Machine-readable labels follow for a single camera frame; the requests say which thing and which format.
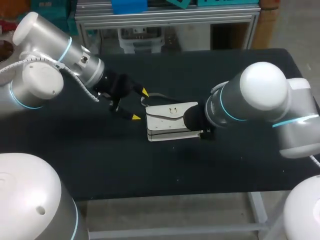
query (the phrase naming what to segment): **robotic arm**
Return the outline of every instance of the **robotic arm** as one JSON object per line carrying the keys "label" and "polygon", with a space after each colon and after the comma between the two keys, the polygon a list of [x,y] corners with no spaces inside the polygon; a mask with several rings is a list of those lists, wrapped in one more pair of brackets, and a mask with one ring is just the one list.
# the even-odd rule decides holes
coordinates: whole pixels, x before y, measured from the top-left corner
{"label": "robotic arm", "polygon": [[285,158],[320,153],[320,117],[309,82],[286,79],[271,63],[254,63],[233,80],[214,87],[204,113],[208,125],[216,128],[257,119],[271,122]]}
{"label": "robotic arm", "polygon": [[30,12],[18,25],[13,43],[21,49],[21,61],[0,70],[17,67],[11,83],[0,88],[3,100],[1,117],[38,109],[57,96],[63,89],[63,78],[58,70],[66,70],[94,101],[99,100],[87,89],[111,100],[110,110],[127,119],[137,116],[119,107],[121,98],[132,90],[148,97],[144,87],[125,74],[107,69],[105,63],[88,49],[45,20],[36,12]]}

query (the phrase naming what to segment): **cable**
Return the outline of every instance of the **cable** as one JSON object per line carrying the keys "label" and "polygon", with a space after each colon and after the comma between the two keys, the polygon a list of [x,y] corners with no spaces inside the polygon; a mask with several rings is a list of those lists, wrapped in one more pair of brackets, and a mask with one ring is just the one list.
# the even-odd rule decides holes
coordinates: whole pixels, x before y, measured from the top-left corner
{"label": "cable", "polygon": [[222,82],[222,83],[219,83],[218,85],[214,86],[212,89],[211,89],[211,94],[214,94],[219,88],[223,87],[224,85],[226,85],[229,81],[225,81],[225,82]]}
{"label": "cable", "polygon": [[64,65],[63,63],[61,62],[58,62],[56,60],[53,60],[52,58],[48,57],[48,56],[36,56],[36,57],[31,57],[31,58],[27,58],[27,59],[24,59],[24,60],[20,60],[20,61],[17,61],[15,63],[12,63],[4,68],[2,68],[0,70],[0,74],[10,70],[10,69],[13,69],[13,68],[16,68],[18,66],[21,66],[25,63],[31,63],[31,62],[49,62],[49,63],[52,63],[54,65],[57,65],[60,69],[63,69],[63,70],[66,70],[75,80],[76,82],[80,85],[80,87],[82,88],[82,90],[93,100],[95,101],[96,103],[99,102],[99,99],[96,98],[91,92],[89,92],[89,90],[86,88],[86,86],[82,83],[82,81],[78,78],[77,75],[74,74],[73,71],[71,71],[70,68],[68,68],[66,65]]}
{"label": "cable", "polygon": [[320,162],[314,157],[314,156],[309,156],[311,160],[320,168]]}

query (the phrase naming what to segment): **metal frame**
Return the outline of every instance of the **metal frame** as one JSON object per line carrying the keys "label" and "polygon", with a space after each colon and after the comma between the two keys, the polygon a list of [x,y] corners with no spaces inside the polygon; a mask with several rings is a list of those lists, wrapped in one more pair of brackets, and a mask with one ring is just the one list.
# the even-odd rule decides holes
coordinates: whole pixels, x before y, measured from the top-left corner
{"label": "metal frame", "polygon": [[220,226],[190,226],[173,228],[131,229],[118,231],[93,231],[89,232],[90,240],[119,239],[133,237],[175,236],[191,234],[216,234],[230,232],[257,231],[259,240],[274,240],[283,226],[282,212],[288,193],[284,194],[268,218],[260,192],[248,193],[255,223],[233,224]]}
{"label": "metal frame", "polygon": [[134,14],[113,14],[111,0],[78,0],[75,22],[82,44],[89,46],[86,30],[133,27],[175,26],[181,24],[249,23],[242,48],[249,49],[260,14],[257,4],[196,6],[187,9],[149,7]]}

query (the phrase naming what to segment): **black table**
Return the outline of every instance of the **black table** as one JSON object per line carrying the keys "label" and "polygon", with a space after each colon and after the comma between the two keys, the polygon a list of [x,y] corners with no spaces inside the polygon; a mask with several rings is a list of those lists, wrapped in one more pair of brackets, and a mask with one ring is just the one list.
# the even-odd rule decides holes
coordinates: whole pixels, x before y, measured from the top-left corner
{"label": "black table", "polygon": [[[143,83],[148,92],[206,100],[218,83],[266,61],[286,77],[301,77],[283,49],[109,55],[105,64]],[[69,77],[62,93],[40,110],[0,122],[0,153],[28,153],[57,171],[75,200],[291,190],[319,170],[308,158],[284,159],[271,124],[217,129],[215,141],[148,142],[145,121],[108,112]],[[143,116],[138,95],[121,102]]]}

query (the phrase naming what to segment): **gray floor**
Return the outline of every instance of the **gray floor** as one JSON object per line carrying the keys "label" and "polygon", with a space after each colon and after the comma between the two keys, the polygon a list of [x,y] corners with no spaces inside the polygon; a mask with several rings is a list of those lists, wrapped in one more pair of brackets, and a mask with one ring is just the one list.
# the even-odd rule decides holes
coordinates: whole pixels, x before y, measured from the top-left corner
{"label": "gray floor", "polygon": [[[303,76],[310,81],[320,103],[320,1],[282,0],[271,48],[285,48]],[[269,212],[283,192],[265,192]],[[89,201],[87,223],[91,231],[128,230],[253,221],[243,193],[147,197]],[[148,237],[155,240],[257,240],[255,233]],[[274,240],[286,240],[283,232]]]}

